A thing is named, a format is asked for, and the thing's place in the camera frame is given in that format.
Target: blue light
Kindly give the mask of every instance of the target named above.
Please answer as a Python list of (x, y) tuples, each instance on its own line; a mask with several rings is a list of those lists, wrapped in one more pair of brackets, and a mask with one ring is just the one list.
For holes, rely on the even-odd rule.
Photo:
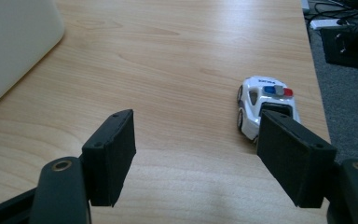
[(265, 87), (263, 87), (263, 91), (266, 94), (275, 94), (276, 93), (275, 87), (273, 87), (273, 86), (265, 86)]

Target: wood grain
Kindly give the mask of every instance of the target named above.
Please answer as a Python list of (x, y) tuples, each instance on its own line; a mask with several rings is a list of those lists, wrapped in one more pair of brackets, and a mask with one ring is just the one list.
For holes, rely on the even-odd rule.
[(270, 76), (329, 140), (299, 1), (57, 6), (64, 38), (0, 100), (0, 203), (132, 108), (138, 153), (117, 205), (93, 207), (94, 223), (325, 223), (326, 203), (295, 208), (236, 128), (241, 82)]

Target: red light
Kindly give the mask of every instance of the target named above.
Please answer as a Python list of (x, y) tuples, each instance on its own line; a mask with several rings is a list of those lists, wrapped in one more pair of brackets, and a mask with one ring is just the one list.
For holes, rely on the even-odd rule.
[(283, 88), (283, 91), (285, 96), (289, 96), (289, 97), (293, 96), (293, 91), (291, 89)]

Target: car wheel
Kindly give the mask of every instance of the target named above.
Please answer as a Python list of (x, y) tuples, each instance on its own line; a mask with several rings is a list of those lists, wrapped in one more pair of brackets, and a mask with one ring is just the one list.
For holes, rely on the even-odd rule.
[(243, 112), (242, 110), (240, 110), (240, 112), (238, 112), (238, 118), (237, 118), (237, 127), (239, 130), (242, 129), (242, 124), (243, 124)]
[(237, 103), (240, 103), (241, 97), (242, 97), (242, 89), (243, 87), (240, 86), (240, 88), (238, 89), (238, 94), (237, 94)]

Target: toy police car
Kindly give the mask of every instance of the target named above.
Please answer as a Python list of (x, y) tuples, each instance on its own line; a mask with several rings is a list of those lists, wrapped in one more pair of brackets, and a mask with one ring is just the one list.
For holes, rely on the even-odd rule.
[(261, 111), (280, 112), (300, 122), (293, 91), (272, 77), (248, 77), (238, 89), (239, 105), (237, 126), (246, 137), (256, 140)]

